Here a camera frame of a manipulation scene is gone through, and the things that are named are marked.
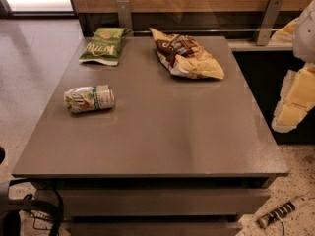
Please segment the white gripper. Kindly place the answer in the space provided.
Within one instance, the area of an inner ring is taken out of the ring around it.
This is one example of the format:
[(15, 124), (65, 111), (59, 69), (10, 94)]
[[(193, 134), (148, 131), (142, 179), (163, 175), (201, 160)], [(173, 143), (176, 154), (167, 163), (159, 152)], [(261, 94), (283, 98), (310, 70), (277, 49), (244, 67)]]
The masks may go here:
[(283, 79), (272, 129), (278, 133), (288, 133), (315, 107), (315, 0), (299, 18), (277, 30), (272, 40), (292, 43), (293, 55), (308, 62), (297, 72), (288, 70)]

